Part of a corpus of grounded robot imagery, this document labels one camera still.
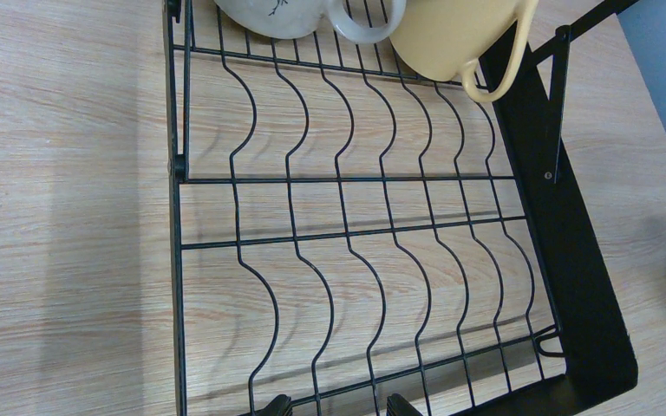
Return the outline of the black wire dish rack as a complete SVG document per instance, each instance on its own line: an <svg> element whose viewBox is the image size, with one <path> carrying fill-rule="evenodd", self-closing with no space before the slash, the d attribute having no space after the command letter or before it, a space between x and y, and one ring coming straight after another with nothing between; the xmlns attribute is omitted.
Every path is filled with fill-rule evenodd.
<svg viewBox="0 0 666 416"><path fill-rule="evenodd" d="M258 109L251 90L244 80L228 68L226 64L227 57L240 58L249 62L274 63L275 68L277 68L278 63L282 62L297 68L319 69L321 75L323 75L323 80L337 94L340 93L340 98L347 106L350 118L349 141L352 140L355 127L354 115L347 97L338 86L329 82L324 70L360 75L364 81L368 81L368 75L381 75L385 78L401 81L400 76L404 77L404 75L364 68L303 62L297 59L290 61L278 59L276 56L267 57L227 51L223 45L220 9L217 11L218 22L215 26L219 30L220 49L200 48L196 46L195 40L193 1L163 1L176 414L188 415L189 410L182 276L184 251L232 247L240 253L240 247L246 245L298 244L300 241L324 241L334 238L345 238L347 248L351 249L349 244L351 237L378 234L395 237L396 233L400 231L438 231L441 228L446 229L463 225L467 225L470 230L477 224L493 222L505 225L507 220L525 220L527 223L532 239L532 247L535 249L537 263L544 280L554 324L540 331L530 332L524 340L520 338L514 341L498 341L492 346L477 349L472 353L461 352L427 365L419 362L415 367L381 377L374 376L373 364L369 354L370 349L368 349L367 362L370 370L368 379L329 391L320 391L315 365L328 345L330 338L328 337L312 361L312 384L315 392L310 396L291 399L292 409L295 406L301 406L309 402L320 405L322 399L370 387L375 409L379 414L380 404L378 400L382 396L378 393L377 386L392 380L403 379L412 374L419 374L422 377L425 398L429 400L425 379L426 370L458 361L462 361L465 365L466 381L469 388L471 388L473 377L469 373L470 370L468 370L468 360L492 350L498 349L502 353L503 348L507 345L522 341L532 343L532 351L536 354L538 363L540 363L540 359L548 357L565 360L565 373L543 377L543 380L535 381L526 387L509 390L509 393L488 400L485 404L472 404L466 410L458 411L453 415L499 415L500 412L507 412L512 415L575 415L634 388L638 381L637 359L578 182L562 141L561 129L571 42L597 26L607 17L619 15L637 2L602 1L574 23L556 28L553 38L534 51L527 43L526 55L522 59L516 76L516 86L513 87L512 92L506 94L506 98L501 98L493 103L495 118L499 123L499 129L506 145L506 154L512 168L512 175L493 175L488 170L490 167L487 164L488 173L484 174L461 174L456 169L454 174L427 176L421 173L415 176L391 176L381 170L380 173L374 176L342 176L336 159L336 173L332 176L301 177L286 173L281 177L258 175L239 177L233 168L233 157L251 140L257 125ZM183 131L181 137L178 134L175 52L183 53L183 109L181 117ZM188 176L190 169L188 154L190 148L191 53L218 56L226 72L232 75L245 90L251 103L251 130L238 149L230 153L231 173L230 176L226 175L227 177L190 178ZM552 75L549 92L546 92L541 86L542 84L538 85L539 73L537 66L548 58L552 59ZM180 187L182 185L228 185L236 192L239 184L285 184L291 189L292 185L331 183L338 186L339 197L343 201L342 204L344 204L343 184L377 183L383 185L386 191L386 187L390 183L414 182L427 185L428 181L450 181L457 183L461 189L465 181L488 180L491 184L496 179L515 182L525 215L507 218L500 214L497 218L473 220L472 212L467 210L467 219L460 222L401 227L394 226L394 218L390 216L388 219L392 221L384 228L351 231L345 215L346 210L342 205L345 231L299 236L297 228L293 224L291 227L293 232L290 237L241 239L239 236L238 195L234 193L234 226L236 227L234 240L197 244L185 244L180 241ZM256 408L254 403L253 381L270 359L274 348L278 344L280 318L278 300L270 284L249 264L244 263L240 254L237 255L237 258L238 264L254 274L261 282L260 284L264 285L275 314L270 346L267 348L264 358L251 372L249 381L245 386L249 392L249 407L251 410L242 415L253 415L252 413L256 409L263 408Z"/></svg>

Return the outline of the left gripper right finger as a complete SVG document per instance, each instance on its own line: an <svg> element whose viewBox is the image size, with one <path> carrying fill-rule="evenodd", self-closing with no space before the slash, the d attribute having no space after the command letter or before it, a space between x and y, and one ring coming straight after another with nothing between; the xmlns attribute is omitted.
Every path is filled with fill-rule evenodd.
<svg viewBox="0 0 666 416"><path fill-rule="evenodd" d="M387 398L387 416L422 416L422 414L403 396L393 393Z"/></svg>

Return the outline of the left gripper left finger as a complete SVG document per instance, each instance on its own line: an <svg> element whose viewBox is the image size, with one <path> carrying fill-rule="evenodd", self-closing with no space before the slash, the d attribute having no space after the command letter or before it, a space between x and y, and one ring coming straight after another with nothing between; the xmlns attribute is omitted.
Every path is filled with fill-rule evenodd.
<svg viewBox="0 0 666 416"><path fill-rule="evenodd" d="M267 406L256 409L254 416L292 416L292 400L285 394L276 396Z"/></svg>

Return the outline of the seashell pattern ceramic mug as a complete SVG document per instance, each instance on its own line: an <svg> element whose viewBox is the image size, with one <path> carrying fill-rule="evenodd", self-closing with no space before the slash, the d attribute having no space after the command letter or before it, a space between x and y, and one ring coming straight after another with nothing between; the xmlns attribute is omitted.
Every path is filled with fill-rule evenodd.
<svg viewBox="0 0 666 416"><path fill-rule="evenodd" d="M262 36L292 40L315 32L323 19L337 34L357 44L378 43L393 34L402 21L407 3L393 1L383 26L364 27L354 21L344 1L258 1L227 0L216 5L235 23Z"/></svg>

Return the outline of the yellow ceramic mug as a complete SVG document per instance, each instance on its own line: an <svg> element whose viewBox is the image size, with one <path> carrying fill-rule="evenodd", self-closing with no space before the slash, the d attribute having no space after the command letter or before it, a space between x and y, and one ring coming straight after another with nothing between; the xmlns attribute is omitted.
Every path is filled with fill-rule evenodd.
<svg viewBox="0 0 666 416"><path fill-rule="evenodd" d="M514 83L538 6L538 0L408 1L389 39L396 54L417 74L432 81L459 76L473 101L494 102ZM486 93L475 80L479 59L512 26L516 31L505 73L499 86Z"/></svg>

